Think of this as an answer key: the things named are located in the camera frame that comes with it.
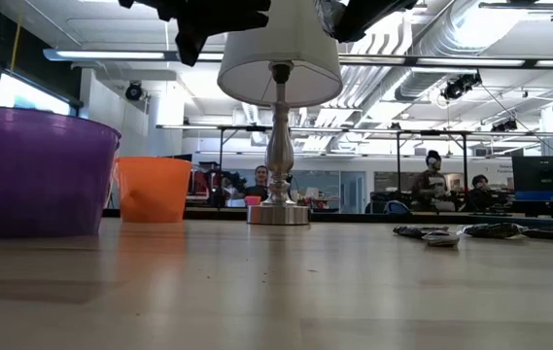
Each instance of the ceiling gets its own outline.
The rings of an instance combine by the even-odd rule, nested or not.
[[[17,20],[20,1],[0,0],[0,12]],[[449,0],[427,0],[428,9],[412,17],[414,41],[423,28],[449,3]],[[164,23],[152,8],[136,5],[131,10],[109,0],[26,0],[23,24],[52,47],[80,50],[175,50],[176,23]],[[205,51],[224,50],[225,35],[211,37]],[[352,45],[340,45],[348,52]],[[529,15],[518,22],[506,35],[487,49],[488,56],[553,56],[553,22],[550,14]],[[106,63],[97,77],[111,87],[123,90],[127,85],[123,75],[129,71],[175,71],[181,76],[192,102],[187,106],[190,120],[200,121],[209,116],[230,116],[240,106],[238,101],[224,95],[216,84],[219,64],[198,63],[189,68],[177,62],[119,62]],[[482,70],[482,80],[490,92],[476,88],[461,101],[442,109],[434,101],[413,104],[404,113],[409,126],[416,128],[467,127],[516,107],[518,118],[530,127],[537,126],[539,109],[553,98],[553,71],[542,70]],[[148,82],[145,87],[154,93],[162,90],[164,82]],[[494,101],[492,93],[502,106]]]

